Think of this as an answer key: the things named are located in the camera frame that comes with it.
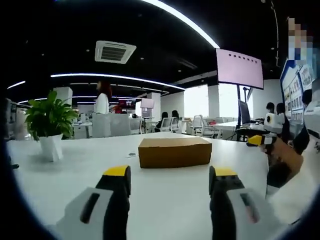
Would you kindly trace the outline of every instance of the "bulletin board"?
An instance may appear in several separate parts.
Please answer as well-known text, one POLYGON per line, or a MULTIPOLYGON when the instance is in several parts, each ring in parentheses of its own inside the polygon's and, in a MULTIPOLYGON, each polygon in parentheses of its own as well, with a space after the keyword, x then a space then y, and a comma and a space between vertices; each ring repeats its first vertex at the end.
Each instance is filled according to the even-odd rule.
POLYGON ((294 60, 285 62, 280 83, 285 115, 289 121, 297 124, 304 123, 305 106, 302 102, 302 95, 305 90, 312 89, 312 82, 315 79, 312 66, 298 65, 294 60))

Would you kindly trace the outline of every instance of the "brown box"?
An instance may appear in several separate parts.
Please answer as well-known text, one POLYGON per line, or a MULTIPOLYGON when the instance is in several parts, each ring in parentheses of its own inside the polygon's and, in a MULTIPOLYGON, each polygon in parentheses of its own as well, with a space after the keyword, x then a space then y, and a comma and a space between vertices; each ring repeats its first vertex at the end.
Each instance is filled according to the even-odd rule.
POLYGON ((138 151, 143 169, 190 167, 210 162, 212 143, 201 137, 145 138, 138 151))

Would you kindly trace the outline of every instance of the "ceiling air conditioner vent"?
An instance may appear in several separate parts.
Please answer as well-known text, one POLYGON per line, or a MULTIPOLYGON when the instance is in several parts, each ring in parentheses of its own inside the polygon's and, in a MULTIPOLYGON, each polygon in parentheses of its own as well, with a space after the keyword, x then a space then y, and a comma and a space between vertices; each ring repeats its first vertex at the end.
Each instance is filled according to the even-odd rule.
POLYGON ((114 41, 97 41, 95 45, 95 61, 126 64, 136 46, 114 41))

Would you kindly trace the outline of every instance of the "ceiling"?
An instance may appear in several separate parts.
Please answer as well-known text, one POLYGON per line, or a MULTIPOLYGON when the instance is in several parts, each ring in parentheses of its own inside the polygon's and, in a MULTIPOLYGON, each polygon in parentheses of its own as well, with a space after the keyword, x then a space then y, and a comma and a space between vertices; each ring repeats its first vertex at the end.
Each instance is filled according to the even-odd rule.
MULTIPOLYGON (((287 56, 287 17, 298 13, 286 1, 273 1, 279 27, 278 66, 277 28, 270 0, 163 2, 194 21, 220 48, 261 59, 264 79, 278 79, 287 56)), ((212 45, 175 16, 142 0, 24 1, 19 7, 12 5, 11 10, 17 21, 8 30, 7 86, 26 81, 8 89, 8 97, 15 102, 44 98, 50 89, 62 86, 70 86, 74 96, 96 96, 99 80, 113 84, 114 96, 137 97, 150 89, 162 94, 181 91, 132 79, 50 77, 54 74, 107 74, 175 84, 217 70, 212 45), (136 50, 126 64, 96 62, 96 41, 100 40, 134 45, 136 50)), ((178 86, 204 83, 217 84, 217 76, 178 86)), ((76 104, 89 99, 73 100, 76 104)))

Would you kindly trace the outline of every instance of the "white flower pot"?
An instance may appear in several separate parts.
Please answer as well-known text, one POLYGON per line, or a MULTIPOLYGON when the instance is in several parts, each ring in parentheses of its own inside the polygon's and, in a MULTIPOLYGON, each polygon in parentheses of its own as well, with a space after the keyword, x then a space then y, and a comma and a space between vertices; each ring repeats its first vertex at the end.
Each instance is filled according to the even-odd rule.
POLYGON ((62 159, 62 134, 40 137, 42 155, 48 162, 57 162, 62 159))

